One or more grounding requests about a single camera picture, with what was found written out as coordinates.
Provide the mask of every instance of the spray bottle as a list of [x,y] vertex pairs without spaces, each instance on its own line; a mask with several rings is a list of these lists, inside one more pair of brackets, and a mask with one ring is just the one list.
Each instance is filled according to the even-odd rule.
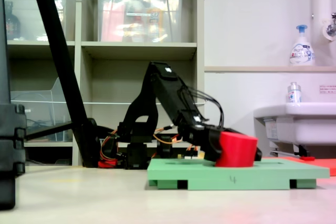
[[315,65],[315,54],[305,36],[305,29],[308,27],[306,25],[297,26],[296,29],[299,30],[299,38],[293,46],[292,53],[289,58],[290,66],[314,66]]

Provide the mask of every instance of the red cylinder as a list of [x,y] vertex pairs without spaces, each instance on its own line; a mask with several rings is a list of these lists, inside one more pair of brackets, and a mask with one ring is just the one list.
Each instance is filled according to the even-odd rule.
[[258,139],[238,133],[222,132],[219,143],[222,155],[216,167],[252,167]]

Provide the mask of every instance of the plastic storage bin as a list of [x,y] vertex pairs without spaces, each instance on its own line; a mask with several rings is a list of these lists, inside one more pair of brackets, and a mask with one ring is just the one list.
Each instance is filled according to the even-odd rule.
[[[75,0],[55,0],[66,40],[75,39]],[[36,0],[5,0],[7,39],[48,41]]]
[[[44,127],[71,121],[58,78],[51,90],[12,91],[10,94],[12,103],[22,104],[25,107],[28,134]],[[71,142],[72,130],[42,137],[37,141]]]
[[181,42],[182,0],[98,0],[98,41]]

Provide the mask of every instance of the floor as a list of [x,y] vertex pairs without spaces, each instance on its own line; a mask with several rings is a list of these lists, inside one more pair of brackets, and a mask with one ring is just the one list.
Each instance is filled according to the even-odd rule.
[[336,223],[336,177],[317,189],[155,190],[145,170],[28,167],[1,224]]

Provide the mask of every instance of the green board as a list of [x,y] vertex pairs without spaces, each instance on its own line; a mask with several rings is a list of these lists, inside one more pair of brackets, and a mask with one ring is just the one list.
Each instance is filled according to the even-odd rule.
[[158,189],[271,190],[316,188],[317,178],[329,178],[329,169],[286,159],[263,159],[253,167],[222,168],[204,159],[152,159],[149,186]]

